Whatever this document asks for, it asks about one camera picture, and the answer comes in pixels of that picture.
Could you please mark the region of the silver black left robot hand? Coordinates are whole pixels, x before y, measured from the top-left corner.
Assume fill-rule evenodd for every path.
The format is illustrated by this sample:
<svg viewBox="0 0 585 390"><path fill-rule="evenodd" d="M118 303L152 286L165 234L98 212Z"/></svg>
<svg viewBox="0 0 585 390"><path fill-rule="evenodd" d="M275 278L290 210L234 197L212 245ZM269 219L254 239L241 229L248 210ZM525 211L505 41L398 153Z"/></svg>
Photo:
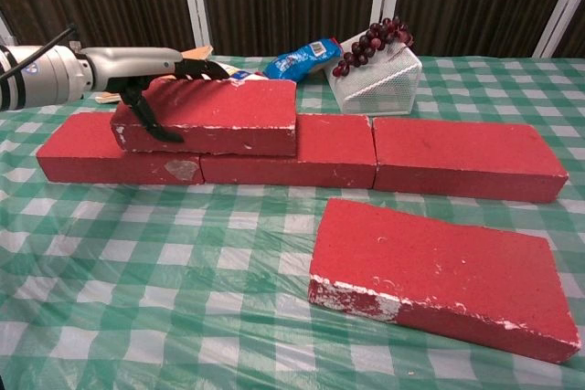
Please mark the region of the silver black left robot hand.
<svg viewBox="0 0 585 390"><path fill-rule="evenodd" d="M92 89L117 93L148 133L161 142L182 142L176 132L165 129L156 119L143 92L163 76L178 79L227 79L218 63L189 59L167 47L86 47L80 51L91 67Z"/></svg>

